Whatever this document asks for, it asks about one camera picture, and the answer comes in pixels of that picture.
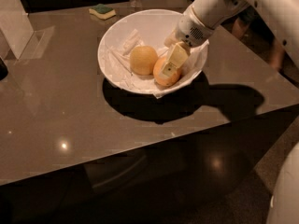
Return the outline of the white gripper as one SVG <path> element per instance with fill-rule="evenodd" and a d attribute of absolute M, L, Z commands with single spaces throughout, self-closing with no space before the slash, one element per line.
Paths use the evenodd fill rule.
<path fill-rule="evenodd" d="M 190 48 L 202 46 L 214 33 L 213 29 L 205 26 L 196 16 L 192 6 L 180 16 L 176 28 L 165 39 L 164 45 L 170 47 L 162 74 L 171 77 L 190 57 Z"/>

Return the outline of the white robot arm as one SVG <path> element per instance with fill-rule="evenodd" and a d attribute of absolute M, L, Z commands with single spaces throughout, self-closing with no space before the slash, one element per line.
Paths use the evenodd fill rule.
<path fill-rule="evenodd" d="M 299 66 L 299 0 L 194 0 L 165 40 L 169 47 L 161 77 L 171 77 L 186 63 L 190 49 L 203 45 L 225 20 L 253 7 L 277 41 Z"/>

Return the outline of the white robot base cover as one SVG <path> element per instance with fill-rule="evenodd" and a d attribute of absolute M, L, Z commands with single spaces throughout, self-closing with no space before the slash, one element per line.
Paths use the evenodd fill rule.
<path fill-rule="evenodd" d="M 299 143 L 280 169 L 266 224 L 299 224 Z"/>

